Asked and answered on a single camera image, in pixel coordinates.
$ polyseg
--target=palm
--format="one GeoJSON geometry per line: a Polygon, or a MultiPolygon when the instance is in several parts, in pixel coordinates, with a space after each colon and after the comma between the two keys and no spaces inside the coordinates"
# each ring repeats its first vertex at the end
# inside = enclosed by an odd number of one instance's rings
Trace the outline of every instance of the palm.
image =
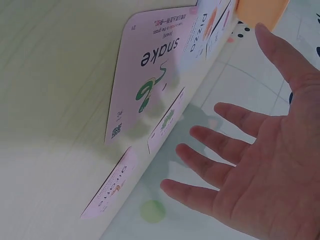
{"type": "Polygon", "coordinates": [[[217,104],[215,111],[255,137],[255,143],[193,127],[193,137],[236,167],[181,144],[176,150],[181,159],[220,191],[171,180],[161,187],[188,207],[254,237],[314,240],[320,229],[320,73],[282,39],[259,29],[256,33],[295,93],[289,115],[217,104]]]}

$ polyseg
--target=flash card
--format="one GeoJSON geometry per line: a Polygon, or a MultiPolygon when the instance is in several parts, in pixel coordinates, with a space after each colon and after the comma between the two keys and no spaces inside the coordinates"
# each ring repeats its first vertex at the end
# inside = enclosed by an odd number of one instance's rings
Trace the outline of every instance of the flash card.
{"type": "Polygon", "coordinates": [[[149,153],[152,154],[158,150],[159,145],[163,141],[166,133],[172,129],[173,125],[179,120],[185,96],[185,88],[182,89],[178,97],[175,99],[170,109],[166,112],[160,123],[148,138],[149,153]]]}
{"type": "Polygon", "coordinates": [[[92,219],[103,214],[116,200],[118,192],[126,184],[126,180],[132,174],[137,162],[138,158],[134,149],[129,147],[80,218],[92,219]]]}
{"type": "Polygon", "coordinates": [[[179,7],[133,15],[124,27],[106,125],[110,144],[166,96],[197,7],[179,7]]]}

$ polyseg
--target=pizza card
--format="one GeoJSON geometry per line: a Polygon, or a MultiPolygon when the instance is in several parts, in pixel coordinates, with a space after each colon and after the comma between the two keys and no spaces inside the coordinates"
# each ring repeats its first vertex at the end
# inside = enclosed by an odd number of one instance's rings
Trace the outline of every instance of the pizza card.
{"type": "Polygon", "coordinates": [[[234,11],[237,0],[231,0],[224,10],[221,18],[218,20],[216,27],[213,29],[209,41],[206,45],[206,59],[208,59],[213,51],[220,43],[221,37],[223,36],[225,29],[228,28],[230,22],[233,19],[234,11]]]}
{"type": "Polygon", "coordinates": [[[158,150],[160,144],[163,142],[163,137],[172,128],[172,126],[179,120],[182,112],[182,107],[185,97],[185,88],[182,89],[178,97],[175,99],[170,109],[166,112],[160,123],[155,127],[150,137],[148,138],[149,153],[153,154],[158,150]]]}
{"type": "Polygon", "coordinates": [[[118,192],[133,173],[137,163],[138,157],[134,149],[129,147],[80,218],[92,219],[103,214],[117,199],[118,192]]]}
{"type": "Polygon", "coordinates": [[[222,14],[224,3],[225,0],[198,0],[198,14],[179,64],[181,72],[190,68],[206,54],[207,42],[222,14]]]}
{"type": "Polygon", "coordinates": [[[126,132],[165,97],[180,62],[197,7],[141,12],[126,23],[119,49],[105,144],[126,132]]]}

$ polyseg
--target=floor tile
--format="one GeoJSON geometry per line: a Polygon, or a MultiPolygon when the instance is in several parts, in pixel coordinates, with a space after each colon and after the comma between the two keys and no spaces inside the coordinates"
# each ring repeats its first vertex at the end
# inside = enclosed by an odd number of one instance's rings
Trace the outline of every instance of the floor tile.
{"type": "Polygon", "coordinates": [[[228,64],[257,79],[274,93],[279,92],[283,77],[261,51],[253,31],[244,36],[228,64]]]}
{"type": "Polygon", "coordinates": [[[240,105],[252,111],[269,113],[277,95],[246,73],[227,65],[202,109],[208,115],[218,102],[240,105]]]}
{"type": "Polygon", "coordinates": [[[272,116],[286,116],[289,113],[290,105],[280,97],[276,100],[274,109],[271,112],[272,116]]]}
{"type": "Polygon", "coordinates": [[[215,62],[201,83],[200,87],[196,91],[191,103],[197,107],[201,107],[205,102],[207,96],[212,91],[226,64],[221,62],[215,62]]]}

